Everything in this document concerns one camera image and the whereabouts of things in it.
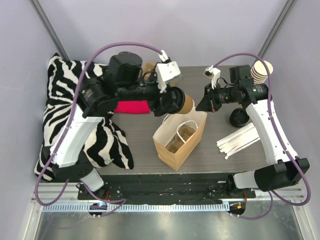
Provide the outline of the black cup lid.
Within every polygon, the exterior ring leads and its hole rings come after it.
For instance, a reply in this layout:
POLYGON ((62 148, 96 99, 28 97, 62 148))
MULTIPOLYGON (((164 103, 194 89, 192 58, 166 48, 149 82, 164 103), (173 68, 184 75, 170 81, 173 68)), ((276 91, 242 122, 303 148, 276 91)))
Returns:
POLYGON ((177 114, 180 112, 185 104, 185 93, 179 87, 170 87, 167 93, 170 95, 168 114, 177 114))

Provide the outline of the brown paper coffee cup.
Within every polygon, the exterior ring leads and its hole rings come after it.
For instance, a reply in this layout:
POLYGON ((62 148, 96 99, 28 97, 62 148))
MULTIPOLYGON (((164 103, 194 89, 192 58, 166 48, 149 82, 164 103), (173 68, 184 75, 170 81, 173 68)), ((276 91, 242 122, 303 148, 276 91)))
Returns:
POLYGON ((185 115, 193 110, 195 106, 194 100, 187 94, 183 94, 182 103, 179 107, 178 114, 185 115))

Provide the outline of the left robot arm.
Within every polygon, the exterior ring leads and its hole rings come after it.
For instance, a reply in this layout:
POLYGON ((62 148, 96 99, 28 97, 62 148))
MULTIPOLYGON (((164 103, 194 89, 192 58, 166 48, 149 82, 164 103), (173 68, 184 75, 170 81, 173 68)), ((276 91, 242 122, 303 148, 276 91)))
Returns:
POLYGON ((45 182, 80 180, 100 200, 107 188, 98 169, 109 164, 133 169, 125 132, 112 122, 119 103, 144 102, 156 117, 183 111, 184 92, 159 82, 160 63, 142 69, 132 52, 112 56, 107 65, 64 60, 54 54, 48 63, 43 141, 34 173, 45 182))

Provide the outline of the brown paper bag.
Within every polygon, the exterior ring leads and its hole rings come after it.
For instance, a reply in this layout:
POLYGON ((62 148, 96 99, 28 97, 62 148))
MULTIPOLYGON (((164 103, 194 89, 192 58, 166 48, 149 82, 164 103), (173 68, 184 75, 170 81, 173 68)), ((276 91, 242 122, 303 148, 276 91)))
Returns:
POLYGON ((207 113, 168 114, 153 135, 160 160, 177 171, 202 139, 207 113))

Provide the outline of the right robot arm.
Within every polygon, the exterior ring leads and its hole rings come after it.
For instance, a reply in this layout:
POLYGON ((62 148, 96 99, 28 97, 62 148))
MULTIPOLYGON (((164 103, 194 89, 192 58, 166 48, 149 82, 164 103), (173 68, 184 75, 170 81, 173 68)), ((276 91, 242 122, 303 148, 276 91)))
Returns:
POLYGON ((220 70, 209 66, 204 75, 211 83, 204 87, 204 96, 196 111, 217 112, 223 104, 239 103, 255 126, 261 140, 267 165, 254 171, 234 174, 226 184, 226 193, 233 198, 244 189, 263 192, 295 186, 310 168, 307 158, 300 158, 289 143, 276 115, 273 101, 268 99, 268 87, 255 84, 249 65, 229 69, 229 86, 218 83, 220 70))

